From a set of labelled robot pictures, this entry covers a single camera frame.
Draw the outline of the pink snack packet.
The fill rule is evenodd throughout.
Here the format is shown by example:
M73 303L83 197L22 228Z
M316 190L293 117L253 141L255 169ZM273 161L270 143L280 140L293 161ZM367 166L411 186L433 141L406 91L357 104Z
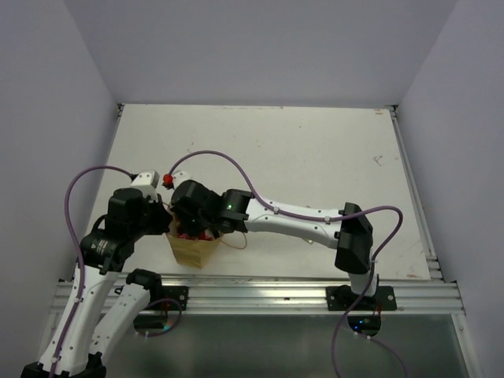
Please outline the pink snack packet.
M209 230L201 231L199 233L177 232L176 238L192 241L208 241L208 242L216 239L215 235Z

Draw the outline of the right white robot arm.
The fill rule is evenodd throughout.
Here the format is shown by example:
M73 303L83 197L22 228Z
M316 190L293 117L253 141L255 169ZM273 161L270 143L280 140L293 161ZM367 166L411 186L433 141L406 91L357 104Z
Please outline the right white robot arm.
M180 230L189 236L209 231L269 232L308 239L336 251L335 267L350 278L350 298L360 309L379 299L377 274L372 271L373 227L361 208L347 202L343 209L311 209L260 199L250 191L211 191L194 180L174 187L171 209Z

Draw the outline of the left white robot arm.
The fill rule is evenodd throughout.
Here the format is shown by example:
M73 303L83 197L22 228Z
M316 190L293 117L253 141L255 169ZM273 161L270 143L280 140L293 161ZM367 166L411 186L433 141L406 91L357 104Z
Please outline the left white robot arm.
M168 231L171 215L153 188L118 189L106 215L80 242L81 256L63 317L42 357L26 365L23 377L104 377L106 360L138 312L163 302L161 277L135 269L106 315L102 308L135 243Z

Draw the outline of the brown paper bag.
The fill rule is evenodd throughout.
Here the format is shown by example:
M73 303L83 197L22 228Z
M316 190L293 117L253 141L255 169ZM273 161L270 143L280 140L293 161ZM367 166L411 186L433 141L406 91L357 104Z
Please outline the brown paper bag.
M221 246L227 246L233 250L245 250L248 247L248 239L243 232L241 244L230 243L223 233L214 233L210 230L205 230L197 236L182 233L180 220L172 211L171 205L164 202L163 206L172 216L169 231L165 233L165 236L178 265L202 269Z

